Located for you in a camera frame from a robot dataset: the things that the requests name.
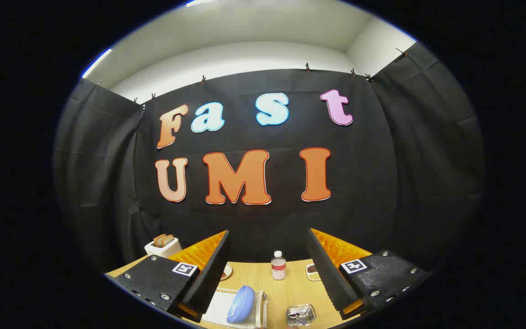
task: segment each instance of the blue bowl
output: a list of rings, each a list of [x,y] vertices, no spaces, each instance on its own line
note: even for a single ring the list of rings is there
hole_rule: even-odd
[[[245,321],[253,309],[254,303],[255,290],[250,286],[242,286],[232,300],[231,307],[228,309],[227,322],[241,323]]]

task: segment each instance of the dish rack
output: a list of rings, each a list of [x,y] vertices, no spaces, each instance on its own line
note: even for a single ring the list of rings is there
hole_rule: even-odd
[[[226,317],[238,290],[217,288],[210,306],[202,316],[203,321],[236,329],[255,329],[267,327],[267,295],[255,291],[255,302],[247,319],[241,323],[228,323]]]

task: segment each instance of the white wall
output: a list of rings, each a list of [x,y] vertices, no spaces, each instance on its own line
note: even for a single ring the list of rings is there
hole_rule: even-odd
[[[413,46],[415,39],[378,17],[372,17],[346,52],[359,75],[375,75]]]
[[[241,42],[194,50],[168,58],[121,81],[111,91],[143,103],[166,92],[206,79],[263,69],[327,69],[350,72],[353,64],[346,54],[285,42]]]

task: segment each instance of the plastic bottle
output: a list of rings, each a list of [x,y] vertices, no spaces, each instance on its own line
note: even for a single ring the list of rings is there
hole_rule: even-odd
[[[286,275],[286,261],[282,257],[282,253],[277,250],[274,253],[275,258],[271,260],[271,275],[275,280],[283,280]]]

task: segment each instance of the ceiling light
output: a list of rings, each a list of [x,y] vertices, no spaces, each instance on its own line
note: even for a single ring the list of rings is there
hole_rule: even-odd
[[[186,4],[186,7],[192,7],[194,5],[197,5],[197,4],[203,4],[205,2],[213,2],[214,0],[194,0],[194,1],[190,1]]]
[[[91,71],[96,67],[96,65],[98,65],[100,63],[100,61],[103,60],[103,58],[105,58],[109,53],[111,52],[111,49],[107,49],[106,52],[104,52],[102,55],[100,55],[99,58],[96,59],[96,61],[94,63],[92,63],[92,65],[86,70],[86,72],[82,75],[82,78],[86,78],[90,73]]]

